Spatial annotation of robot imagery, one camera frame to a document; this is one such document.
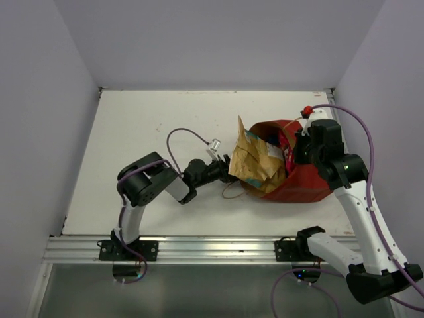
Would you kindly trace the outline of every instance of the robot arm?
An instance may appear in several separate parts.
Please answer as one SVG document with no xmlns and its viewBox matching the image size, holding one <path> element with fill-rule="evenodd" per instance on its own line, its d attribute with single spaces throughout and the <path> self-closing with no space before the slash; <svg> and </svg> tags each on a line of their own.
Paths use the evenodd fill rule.
<svg viewBox="0 0 424 318">
<path fill-rule="evenodd" d="M 119 192 L 125 199 L 119 224 L 112 230 L 111 240 L 117 253 L 124 259 L 133 260 L 136 256 L 130 250 L 141 250 L 139 246 L 140 223 L 146 206 L 163 191 L 168 192 L 180 204 L 190 202 L 196 195 L 196 189 L 205 184 L 221 180 L 228 183 L 236 180 L 228 175 L 230 158 L 223 160 L 216 155 L 217 140 L 208 149 L 212 163 L 207 165 L 200 159 L 194 159 L 181 176 L 173 167 L 164 163 L 157 153 L 151 154 L 123 168 L 118 175 Z"/>
<path fill-rule="evenodd" d="M 300 231 L 296 238 L 297 247 L 304 255 L 326 260 L 344 275 L 350 291 L 360 303 L 369 303 L 404 290 L 410 284 L 386 252 L 367 208 L 368 170 L 364 162 L 355 154 L 345 154 L 340 125 L 328 119 L 322 109 L 314 109 L 306 117 L 305 128 L 296 134 L 297 143 L 293 150 L 295 162 L 313 164 L 334 191 L 348 215 L 362 255 L 343 247 L 319 227 Z M 394 258 L 414 281 L 420 280 L 423 277 L 421 268 L 408 264 L 384 222 L 373 192 L 371 196 L 374 213 L 387 242 L 392 246 Z"/>
</svg>

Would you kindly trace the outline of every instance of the purple wall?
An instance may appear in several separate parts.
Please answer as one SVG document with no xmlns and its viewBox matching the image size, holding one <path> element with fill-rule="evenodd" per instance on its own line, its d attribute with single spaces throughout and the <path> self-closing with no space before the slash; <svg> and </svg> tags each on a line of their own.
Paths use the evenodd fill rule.
<svg viewBox="0 0 424 318">
<path fill-rule="evenodd" d="M 0 2 L 0 316 L 24 317 L 57 233 L 97 88 L 51 0 Z"/>
<path fill-rule="evenodd" d="M 408 260 L 424 268 L 423 13 L 422 0 L 387 0 L 338 84 L 336 100 L 370 127 L 378 204 Z M 344 114 L 341 121 L 349 151 L 368 160 L 360 126 Z M 402 297 L 424 307 L 411 288 Z"/>
<path fill-rule="evenodd" d="M 384 0 L 55 0 L 114 89 L 334 87 Z"/>
</svg>

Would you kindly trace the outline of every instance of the red bag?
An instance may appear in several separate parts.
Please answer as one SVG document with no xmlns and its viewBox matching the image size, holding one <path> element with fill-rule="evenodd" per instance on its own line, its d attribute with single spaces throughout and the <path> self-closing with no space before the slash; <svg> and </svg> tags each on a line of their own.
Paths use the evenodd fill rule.
<svg viewBox="0 0 424 318">
<path fill-rule="evenodd" d="M 249 131 L 262 140 L 280 131 L 288 139 L 291 148 L 295 146 L 295 133 L 301 128 L 298 121 L 266 121 L 256 123 Z M 246 191 L 256 197 L 284 203 L 318 202 L 327 197 L 332 191 L 327 183 L 318 175 L 318 170 L 312 164 L 296 165 L 284 182 L 273 192 L 265 194 L 246 182 L 241 182 Z"/>
</svg>

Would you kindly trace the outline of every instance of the crumpled paper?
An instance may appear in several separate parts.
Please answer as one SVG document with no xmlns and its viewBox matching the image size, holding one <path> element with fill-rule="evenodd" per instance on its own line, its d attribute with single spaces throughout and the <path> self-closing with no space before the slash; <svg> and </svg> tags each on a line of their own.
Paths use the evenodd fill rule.
<svg viewBox="0 0 424 318">
<path fill-rule="evenodd" d="M 246 130 L 240 116 L 229 174 L 264 193 L 274 191 L 286 179 L 282 150 Z"/>
</svg>

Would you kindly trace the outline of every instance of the white platform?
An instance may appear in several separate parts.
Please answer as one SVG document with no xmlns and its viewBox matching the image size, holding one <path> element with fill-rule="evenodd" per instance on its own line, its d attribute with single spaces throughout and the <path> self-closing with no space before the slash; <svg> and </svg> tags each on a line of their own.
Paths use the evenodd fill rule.
<svg viewBox="0 0 424 318">
<path fill-rule="evenodd" d="M 327 103 L 320 92 L 251 91 L 104 91 L 87 146 L 65 235 L 106 235 L 115 226 L 121 201 L 118 172 L 152 151 L 169 158 L 166 136 L 191 128 L 207 140 L 218 138 L 220 153 L 231 154 L 237 139 L 237 115 L 246 127 L 271 119 L 294 119 L 306 105 Z M 181 169 L 194 158 L 210 159 L 205 145 L 188 132 L 176 132 L 171 147 Z M 221 197 L 220 182 L 198 189 L 180 205 L 167 193 L 146 209 L 143 235 L 295 235 L 319 225 L 330 235 L 353 235 L 334 195 L 319 203 L 281 204 L 243 195 Z M 228 195 L 241 189 L 234 189 Z"/>
</svg>

